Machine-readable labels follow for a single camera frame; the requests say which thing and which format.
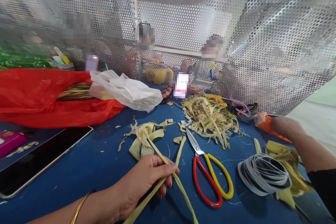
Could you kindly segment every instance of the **smartphone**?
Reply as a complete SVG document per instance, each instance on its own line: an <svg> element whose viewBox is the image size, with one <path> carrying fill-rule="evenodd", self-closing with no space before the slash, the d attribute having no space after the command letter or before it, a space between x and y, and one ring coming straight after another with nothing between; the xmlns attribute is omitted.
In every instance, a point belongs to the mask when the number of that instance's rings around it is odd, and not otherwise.
<svg viewBox="0 0 336 224"><path fill-rule="evenodd" d="M0 197L16 196L91 132L92 127L66 128L1 170Z"/></svg>
<svg viewBox="0 0 336 224"><path fill-rule="evenodd" d="M87 55L85 59L85 71L98 71L98 56Z"/></svg>
<svg viewBox="0 0 336 224"><path fill-rule="evenodd" d="M185 99L189 95L190 74L178 72L175 79L174 98Z"/></svg>

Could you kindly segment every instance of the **hand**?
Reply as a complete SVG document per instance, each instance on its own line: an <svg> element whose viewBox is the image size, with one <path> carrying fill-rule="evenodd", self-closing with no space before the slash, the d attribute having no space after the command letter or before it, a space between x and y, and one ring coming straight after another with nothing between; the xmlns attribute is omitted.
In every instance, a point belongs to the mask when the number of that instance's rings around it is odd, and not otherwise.
<svg viewBox="0 0 336 224"><path fill-rule="evenodd" d="M273 117L272 130L292 141L293 135L306 135L305 130L298 121L288 117Z"/></svg>
<svg viewBox="0 0 336 224"><path fill-rule="evenodd" d="M104 222L114 223L126 219L135 209L139 199L157 182L157 180L167 177L156 195L159 198L166 195L167 187L172 187L172 173L175 164L166 158L169 164L165 164L158 155L144 156L124 177L115 185L106 189L105 198L113 201L104 210Z"/></svg>

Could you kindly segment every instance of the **tablet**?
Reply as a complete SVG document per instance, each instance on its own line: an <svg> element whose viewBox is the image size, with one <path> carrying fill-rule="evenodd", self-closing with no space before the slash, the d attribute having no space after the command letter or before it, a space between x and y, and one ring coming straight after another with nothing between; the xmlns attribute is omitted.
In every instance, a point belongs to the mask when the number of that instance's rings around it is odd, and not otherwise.
<svg viewBox="0 0 336 224"><path fill-rule="evenodd" d="M12 198L64 156L92 127L70 127L0 171L0 197Z"/></svg>

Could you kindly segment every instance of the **mug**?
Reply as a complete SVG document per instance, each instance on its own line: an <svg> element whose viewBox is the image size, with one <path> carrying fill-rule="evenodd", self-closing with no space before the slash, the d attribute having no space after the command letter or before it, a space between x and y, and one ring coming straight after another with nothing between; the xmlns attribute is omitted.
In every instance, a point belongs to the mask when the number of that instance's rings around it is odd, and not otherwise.
<svg viewBox="0 0 336 224"><path fill-rule="evenodd" d="M169 73L169 82L172 82L174 73L169 67L154 63L148 64L146 66L147 81L155 85L164 84L166 82L168 73Z"/></svg>

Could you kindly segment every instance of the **perforated metal sheet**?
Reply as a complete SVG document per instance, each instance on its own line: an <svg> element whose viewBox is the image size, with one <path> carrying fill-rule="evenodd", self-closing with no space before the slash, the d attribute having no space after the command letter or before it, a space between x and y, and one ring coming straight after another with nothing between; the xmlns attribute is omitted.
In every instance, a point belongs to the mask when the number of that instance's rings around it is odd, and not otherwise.
<svg viewBox="0 0 336 224"><path fill-rule="evenodd" d="M336 0L249 0L226 55L223 93L286 115L336 74Z"/></svg>
<svg viewBox="0 0 336 224"><path fill-rule="evenodd" d="M164 47L195 52L207 37L222 36L224 63L137 51L140 22L155 28L155 43ZM58 46L77 69L83 55L95 53L101 70L107 63L156 85L190 71L193 92L258 102L280 115L335 76L335 25L336 0L0 0L0 46Z"/></svg>
<svg viewBox="0 0 336 224"><path fill-rule="evenodd" d="M139 77L140 61L130 53L134 47L134 0L0 1L0 26L30 50L58 46L77 68L83 67L83 55L91 52L119 74L127 63L131 76Z"/></svg>
<svg viewBox="0 0 336 224"><path fill-rule="evenodd" d="M155 44L200 51L213 34L231 38L247 0L138 0L138 17L155 28Z"/></svg>

